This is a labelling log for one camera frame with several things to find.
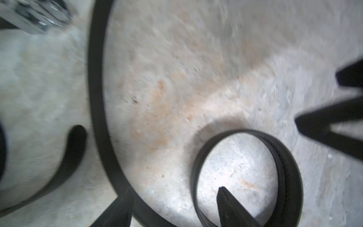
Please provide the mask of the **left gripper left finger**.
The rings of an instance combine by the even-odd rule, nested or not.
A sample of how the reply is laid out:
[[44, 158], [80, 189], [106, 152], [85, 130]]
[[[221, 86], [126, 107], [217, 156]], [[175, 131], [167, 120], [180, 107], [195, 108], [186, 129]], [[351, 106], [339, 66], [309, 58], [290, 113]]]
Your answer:
[[91, 227], [129, 227], [133, 215], [134, 191], [128, 189], [118, 196]]

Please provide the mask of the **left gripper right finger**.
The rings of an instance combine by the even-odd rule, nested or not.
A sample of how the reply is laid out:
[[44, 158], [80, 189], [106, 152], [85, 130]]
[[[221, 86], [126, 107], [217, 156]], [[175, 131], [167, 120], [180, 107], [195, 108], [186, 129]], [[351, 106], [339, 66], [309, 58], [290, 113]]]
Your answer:
[[222, 227], [261, 227], [227, 188], [218, 189], [216, 201]]

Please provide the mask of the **long black belt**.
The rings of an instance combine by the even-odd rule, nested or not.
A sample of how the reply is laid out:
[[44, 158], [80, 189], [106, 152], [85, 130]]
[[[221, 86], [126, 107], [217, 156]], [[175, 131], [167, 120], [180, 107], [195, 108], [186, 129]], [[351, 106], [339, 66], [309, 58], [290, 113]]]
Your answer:
[[[123, 173], [111, 143], [105, 114], [103, 96], [103, 56], [105, 34], [111, 13], [112, 1], [96, 1], [93, 10], [88, 45], [88, 90], [92, 125], [103, 167], [117, 195], [128, 189], [134, 191], [135, 202], [132, 218], [145, 227], [169, 227], [171, 223], [153, 211], [135, 192]], [[303, 208], [303, 183], [298, 165], [287, 147], [277, 138], [256, 130], [224, 131], [209, 139], [195, 158], [191, 172], [192, 202], [200, 223], [211, 227], [213, 223], [198, 206], [197, 187], [199, 175], [208, 154], [222, 140], [238, 133], [246, 133], [259, 139], [270, 151], [278, 174], [277, 201], [267, 227], [296, 227]]]

